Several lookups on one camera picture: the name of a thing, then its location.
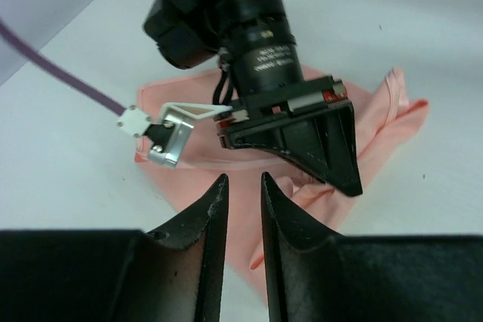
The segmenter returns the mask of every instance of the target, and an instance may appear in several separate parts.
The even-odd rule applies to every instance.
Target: fabric
[[[304,66],[306,79],[322,72]],[[215,69],[194,77],[173,78],[142,87],[138,105],[156,117],[166,102],[211,103],[220,78]],[[355,109],[358,167],[363,189],[386,163],[394,149],[423,125],[429,111],[426,100],[409,101],[404,73],[393,69],[372,94],[344,82]],[[180,163],[170,170],[147,159],[149,141],[137,145],[136,162],[178,211],[200,198],[214,180],[229,177],[229,221],[226,262],[266,300],[260,217],[260,177],[268,171],[284,193],[318,221],[337,229],[357,198],[348,198],[330,185],[316,182],[283,160],[257,150],[220,147],[212,120],[196,125]]]

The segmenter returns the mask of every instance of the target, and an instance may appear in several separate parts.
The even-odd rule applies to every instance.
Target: pink cloth
[[[323,75],[303,67],[306,79]],[[153,117],[166,102],[211,103],[220,71],[194,77],[173,78],[142,87],[138,104]],[[429,111],[426,100],[410,102],[404,73],[393,69],[372,94],[344,82],[355,109],[358,166],[363,189],[386,163],[394,149],[423,125]],[[146,157],[147,140],[137,146],[136,162],[166,194],[176,210],[200,198],[221,174],[229,176],[229,225],[226,261],[266,299],[260,218],[260,177],[268,171],[284,193],[320,222],[338,228],[357,198],[348,198],[283,162],[257,150],[225,150],[220,147],[212,120],[198,124],[175,170],[152,163]]]

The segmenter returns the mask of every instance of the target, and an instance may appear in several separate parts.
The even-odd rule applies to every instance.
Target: white table
[[[42,51],[125,105],[179,71],[141,26],[152,0],[95,0]],[[374,180],[342,232],[483,232],[483,0],[285,0],[304,63],[374,89],[406,71],[431,101],[420,133]],[[141,228],[174,215],[137,169],[115,116],[32,65],[0,87],[0,228]],[[230,270],[222,320],[267,320]]]

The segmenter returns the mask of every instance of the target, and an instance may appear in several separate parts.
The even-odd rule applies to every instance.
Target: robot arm
[[[205,109],[204,118],[214,117],[223,148],[269,152],[348,196],[362,193],[354,112],[346,89],[330,76],[304,80],[282,0],[155,0],[144,30],[178,69],[219,57],[221,79],[213,105],[194,107]],[[152,140],[149,157],[169,167],[176,166],[187,141],[179,137],[182,118],[174,120],[172,112],[168,119],[175,106],[164,107],[157,123],[149,126],[163,130],[169,121],[172,128],[156,134],[169,132],[171,138],[162,143],[152,133],[146,135]],[[192,129],[199,114],[184,117]]]

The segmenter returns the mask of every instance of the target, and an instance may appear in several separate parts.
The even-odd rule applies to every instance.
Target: pink towel
[[[323,75],[309,67],[303,67],[303,71],[306,79]],[[211,103],[219,77],[220,71],[213,70],[148,84],[139,90],[139,107],[155,117],[166,102]],[[365,189],[393,150],[420,129],[429,104],[426,100],[408,100],[400,69],[393,69],[373,94],[344,83],[355,109],[358,166]],[[270,172],[292,201],[330,228],[339,227],[357,200],[315,182],[275,156],[257,150],[222,149],[212,120],[197,124],[175,170],[149,161],[148,150],[148,141],[140,141],[135,160],[177,211],[200,198],[221,173],[229,176],[226,261],[265,300],[260,218],[262,172]]]

